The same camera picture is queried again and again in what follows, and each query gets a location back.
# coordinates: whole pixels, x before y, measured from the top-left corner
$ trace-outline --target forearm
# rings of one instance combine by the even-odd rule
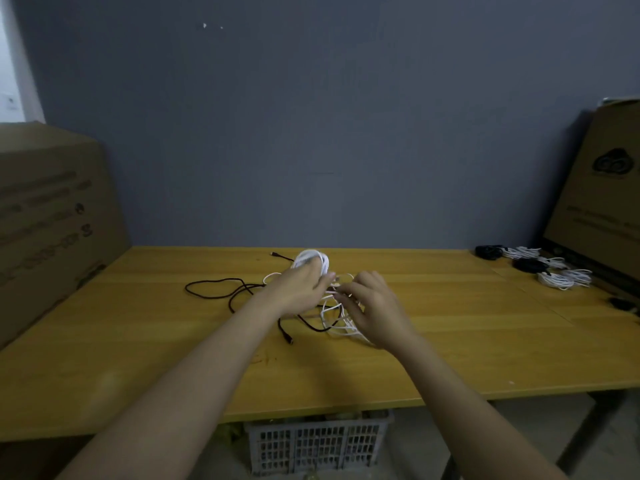
[[[467,480],[566,479],[421,337],[395,354]]]
[[[260,294],[252,298],[94,437],[60,478],[186,478],[277,314]]]

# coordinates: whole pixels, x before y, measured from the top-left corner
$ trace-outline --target cardboard box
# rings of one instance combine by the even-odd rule
[[[640,294],[640,100],[596,111],[543,248]]]
[[[128,248],[98,142],[0,124],[0,348]]]

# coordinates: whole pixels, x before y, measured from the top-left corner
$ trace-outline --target blue-gray wall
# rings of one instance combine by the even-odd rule
[[[580,112],[640,92],[640,0],[14,2],[136,244],[528,243]]]

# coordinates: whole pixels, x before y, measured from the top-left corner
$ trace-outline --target plastic crate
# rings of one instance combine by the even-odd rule
[[[378,458],[393,411],[361,419],[245,423],[256,476],[370,467]]]

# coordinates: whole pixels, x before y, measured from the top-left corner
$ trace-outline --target table surface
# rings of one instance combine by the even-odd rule
[[[226,299],[196,298],[184,284],[261,282],[287,266],[272,250],[128,250],[0,352],[0,441],[99,431],[228,318]],[[419,332],[487,399],[640,385],[640,327],[602,290],[549,289],[508,259],[487,262],[468,251],[324,251],[339,274],[384,275]],[[293,345],[272,329],[224,421],[422,404],[388,353],[295,318],[283,325]]]

